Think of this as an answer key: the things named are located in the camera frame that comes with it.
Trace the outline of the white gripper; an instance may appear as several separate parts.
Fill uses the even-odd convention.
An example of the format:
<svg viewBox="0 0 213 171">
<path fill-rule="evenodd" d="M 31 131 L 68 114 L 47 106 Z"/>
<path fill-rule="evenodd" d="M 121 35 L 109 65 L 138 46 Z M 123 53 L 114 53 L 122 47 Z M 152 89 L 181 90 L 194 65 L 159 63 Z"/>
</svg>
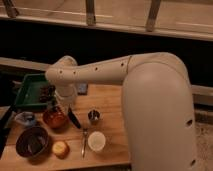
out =
<svg viewBox="0 0 213 171">
<path fill-rule="evenodd" d="M 77 98 L 77 88 L 74 84 L 68 86 L 57 86 L 55 90 L 55 98 L 64 113 L 68 112 L 68 108 L 73 108 Z"/>
</svg>

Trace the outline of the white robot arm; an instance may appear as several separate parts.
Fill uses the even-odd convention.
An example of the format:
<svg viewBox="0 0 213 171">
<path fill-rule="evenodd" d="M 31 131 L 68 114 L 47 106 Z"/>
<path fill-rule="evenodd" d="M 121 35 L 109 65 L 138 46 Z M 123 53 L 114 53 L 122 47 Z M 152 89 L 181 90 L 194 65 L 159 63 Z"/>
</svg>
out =
<svg viewBox="0 0 213 171">
<path fill-rule="evenodd" d="M 75 83 L 122 87 L 132 171 L 198 171 L 195 117 L 187 68 L 167 52 L 73 65 L 63 57 L 45 73 L 59 96 Z"/>
</svg>

